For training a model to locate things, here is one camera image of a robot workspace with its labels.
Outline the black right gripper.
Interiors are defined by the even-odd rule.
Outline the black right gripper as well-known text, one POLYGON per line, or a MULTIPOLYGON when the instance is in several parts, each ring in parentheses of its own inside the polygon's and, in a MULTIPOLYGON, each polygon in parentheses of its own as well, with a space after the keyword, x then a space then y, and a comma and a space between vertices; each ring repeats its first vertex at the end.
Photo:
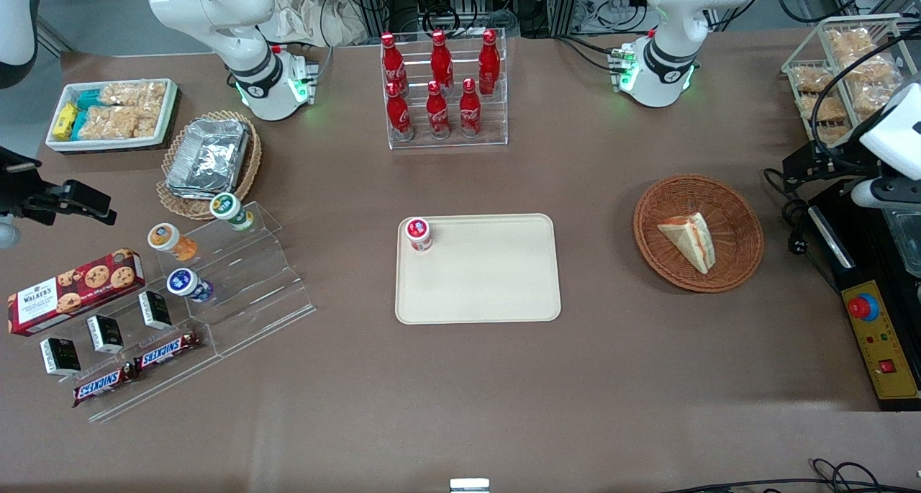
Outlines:
POLYGON ((41 165, 39 160, 1 148, 1 214, 42 225, 55 224, 57 214, 115 224, 117 212, 111 209, 109 195, 81 181, 50 184, 37 171, 41 165))

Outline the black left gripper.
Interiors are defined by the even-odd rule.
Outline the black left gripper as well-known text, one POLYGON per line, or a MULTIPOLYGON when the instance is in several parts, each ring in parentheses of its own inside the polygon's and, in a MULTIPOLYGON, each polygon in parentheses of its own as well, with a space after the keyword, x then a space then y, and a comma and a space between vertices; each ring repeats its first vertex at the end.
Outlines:
POLYGON ((785 192, 796 194, 804 184, 813 181, 858 177, 881 177, 881 161, 857 139, 848 139, 834 148, 812 141, 810 149, 796 149, 783 159, 785 192))

